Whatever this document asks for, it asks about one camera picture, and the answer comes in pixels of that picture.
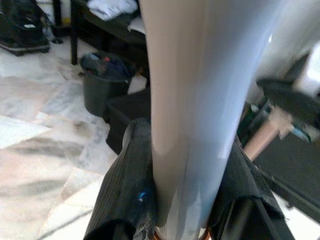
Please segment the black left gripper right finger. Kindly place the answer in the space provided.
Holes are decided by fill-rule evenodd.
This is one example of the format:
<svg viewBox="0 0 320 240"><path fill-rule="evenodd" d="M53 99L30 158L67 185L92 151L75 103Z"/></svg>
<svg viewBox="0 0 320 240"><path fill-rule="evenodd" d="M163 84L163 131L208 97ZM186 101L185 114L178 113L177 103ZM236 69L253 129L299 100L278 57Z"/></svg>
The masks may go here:
<svg viewBox="0 0 320 240"><path fill-rule="evenodd" d="M211 211L213 240L292 240L285 216L260 171L235 138Z"/></svg>

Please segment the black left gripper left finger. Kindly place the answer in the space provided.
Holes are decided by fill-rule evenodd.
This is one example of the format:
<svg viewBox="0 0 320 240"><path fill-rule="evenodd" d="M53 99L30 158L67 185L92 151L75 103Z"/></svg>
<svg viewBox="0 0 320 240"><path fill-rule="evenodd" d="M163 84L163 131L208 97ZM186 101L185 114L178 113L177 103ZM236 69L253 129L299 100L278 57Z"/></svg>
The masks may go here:
<svg viewBox="0 0 320 240"><path fill-rule="evenodd" d="M122 150L101 183L85 240L152 240L157 221L151 125L127 126Z"/></svg>

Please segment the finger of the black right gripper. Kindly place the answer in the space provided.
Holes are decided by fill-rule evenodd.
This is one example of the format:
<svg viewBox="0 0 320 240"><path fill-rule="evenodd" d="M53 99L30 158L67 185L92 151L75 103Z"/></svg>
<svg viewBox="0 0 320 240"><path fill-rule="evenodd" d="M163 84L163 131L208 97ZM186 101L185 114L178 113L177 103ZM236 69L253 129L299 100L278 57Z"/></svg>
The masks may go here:
<svg viewBox="0 0 320 240"><path fill-rule="evenodd" d="M292 81L275 78L260 79L256 82L270 102L317 130L320 129L320 101L293 89Z"/></svg>

